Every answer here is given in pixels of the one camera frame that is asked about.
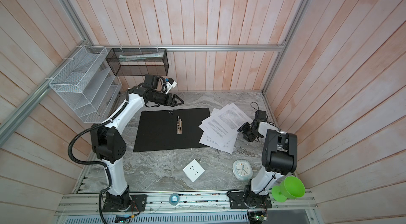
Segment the white oval alarm clock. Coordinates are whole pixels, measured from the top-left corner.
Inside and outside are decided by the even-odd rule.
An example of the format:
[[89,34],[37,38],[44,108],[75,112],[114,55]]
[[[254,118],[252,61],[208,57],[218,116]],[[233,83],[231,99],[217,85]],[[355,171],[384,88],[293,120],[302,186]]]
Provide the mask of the white oval alarm clock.
[[232,165],[232,171],[239,181],[248,181],[253,176],[253,170],[247,160],[236,160]]

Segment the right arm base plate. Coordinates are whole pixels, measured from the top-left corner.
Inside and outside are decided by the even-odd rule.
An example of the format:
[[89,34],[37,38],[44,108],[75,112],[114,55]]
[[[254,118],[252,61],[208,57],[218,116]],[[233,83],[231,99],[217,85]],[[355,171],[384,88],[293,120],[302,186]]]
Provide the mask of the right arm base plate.
[[226,195],[229,198],[231,209],[272,208],[271,199],[268,195],[257,195],[255,193],[246,193],[237,190],[228,191]]

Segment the green plastic funnel cup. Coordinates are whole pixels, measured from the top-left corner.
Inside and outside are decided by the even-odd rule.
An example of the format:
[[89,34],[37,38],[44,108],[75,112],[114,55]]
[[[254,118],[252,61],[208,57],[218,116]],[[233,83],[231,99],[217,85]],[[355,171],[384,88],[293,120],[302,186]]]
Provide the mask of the green plastic funnel cup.
[[272,197],[278,202],[302,198],[305,193],[306,188],[304,184],[295,176],[286,177],[279,186],[275,186],[271,190]]

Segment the blue tape roll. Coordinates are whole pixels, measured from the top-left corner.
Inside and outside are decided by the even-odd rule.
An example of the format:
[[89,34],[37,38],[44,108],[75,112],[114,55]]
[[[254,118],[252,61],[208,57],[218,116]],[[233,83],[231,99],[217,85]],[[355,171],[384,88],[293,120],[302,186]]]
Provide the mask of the blue tape roll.
[[173,193],[169,198],[169,203],[172,206],[176,206],[180,201],[180,195],[178,193]]

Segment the horizontal aluminium frame bar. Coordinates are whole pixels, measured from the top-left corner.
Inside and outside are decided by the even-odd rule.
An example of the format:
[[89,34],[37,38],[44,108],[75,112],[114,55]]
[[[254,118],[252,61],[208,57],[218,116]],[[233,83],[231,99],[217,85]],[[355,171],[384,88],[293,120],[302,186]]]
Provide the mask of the horizontal aluminium frame bar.
[[284,49],[282,44],[261,45],[103,45],[111,48],[135,48],[135,49],[166,49],[168,52],[280,52]]

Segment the blue folder black inside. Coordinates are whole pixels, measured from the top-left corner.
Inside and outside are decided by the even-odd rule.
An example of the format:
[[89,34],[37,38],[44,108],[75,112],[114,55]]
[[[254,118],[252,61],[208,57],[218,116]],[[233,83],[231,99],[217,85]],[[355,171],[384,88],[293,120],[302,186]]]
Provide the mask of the blue folder black inside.
[[[182,134],[177,134],[177,117],[182,119]],[[209,108],[143,111],[133,152],[203,148],[198,127],[210,116]]]

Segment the aluminium mounting rail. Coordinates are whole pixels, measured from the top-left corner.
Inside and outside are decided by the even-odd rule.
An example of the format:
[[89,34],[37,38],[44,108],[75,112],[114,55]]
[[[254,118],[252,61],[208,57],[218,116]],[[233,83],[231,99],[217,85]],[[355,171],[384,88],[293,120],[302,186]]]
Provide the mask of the aluminium mounting rail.
[[[169,198],[172,192],[141,192],[132,193],[142,213],[186,213],[186,212],[231,212],[230,198],[225,190],[220,191],[184,191],[179,193],[179,202],[172,205]],[[277,202],[267,199],[264,206],[250,206],[251,210],[305,210],[318,209],[311,191],[299,199],[287,199]],[[60,201],[55,212],[56,216],[93,215],[98,214],[98,194],[67,194]]]

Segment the metal folder clip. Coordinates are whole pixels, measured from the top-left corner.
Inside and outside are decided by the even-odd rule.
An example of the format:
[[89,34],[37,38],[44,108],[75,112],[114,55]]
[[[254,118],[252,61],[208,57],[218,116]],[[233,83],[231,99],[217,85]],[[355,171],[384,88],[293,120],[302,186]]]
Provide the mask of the metal folder clip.
[[177,134],[182,134],[182,119],[180,118],[180,116],[177,117]]

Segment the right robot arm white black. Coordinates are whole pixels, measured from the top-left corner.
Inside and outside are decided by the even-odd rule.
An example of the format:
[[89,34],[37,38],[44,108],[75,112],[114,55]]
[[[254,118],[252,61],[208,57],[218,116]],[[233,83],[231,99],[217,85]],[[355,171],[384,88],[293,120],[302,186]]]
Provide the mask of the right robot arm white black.
[[248,142],[264,138],[262,167],[256,177],[245,186],[244,192],[244,203],[248,207],[261,206],[265,204],[269,189],[277,179],[296,170],[298,137],[267,121],[267,114],[263,110],[257,110],[254,120],[244,123],[238,132]]

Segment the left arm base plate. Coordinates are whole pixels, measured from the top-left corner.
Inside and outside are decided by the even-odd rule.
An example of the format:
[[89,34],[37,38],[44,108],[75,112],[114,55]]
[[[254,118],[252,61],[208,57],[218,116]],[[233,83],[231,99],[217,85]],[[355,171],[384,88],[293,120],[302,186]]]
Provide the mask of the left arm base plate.
[[102,212],[135,211],[143,212],[147,203],[146,194],[115,196],[107,193]]

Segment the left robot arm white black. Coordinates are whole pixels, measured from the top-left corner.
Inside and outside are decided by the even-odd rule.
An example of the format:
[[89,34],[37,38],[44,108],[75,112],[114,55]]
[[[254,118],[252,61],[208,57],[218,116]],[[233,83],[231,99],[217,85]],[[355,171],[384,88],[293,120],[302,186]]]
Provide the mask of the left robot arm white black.
[[100,198],[106,197],[104,211],[128,211],[132,205],[129,185],[124,177],[123,156],[127,144],[122,132],[133,116],[148,102],[156,107],[174,107],[184,103],[169,91],[177,83],[172,78],[147,74],[144,82],[125,92],[125,100],[103,123],[91,130],[93,152],[103,164],[108,181]]

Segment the white wall socket plate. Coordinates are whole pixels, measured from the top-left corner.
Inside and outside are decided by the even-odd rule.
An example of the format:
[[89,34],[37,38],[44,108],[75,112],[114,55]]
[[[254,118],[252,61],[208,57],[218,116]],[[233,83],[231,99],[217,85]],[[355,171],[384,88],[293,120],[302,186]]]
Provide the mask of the white wall socket plate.
[[183,172],[191,182],[195,182],[205,169],[194,159],[186,167],[183,168]]

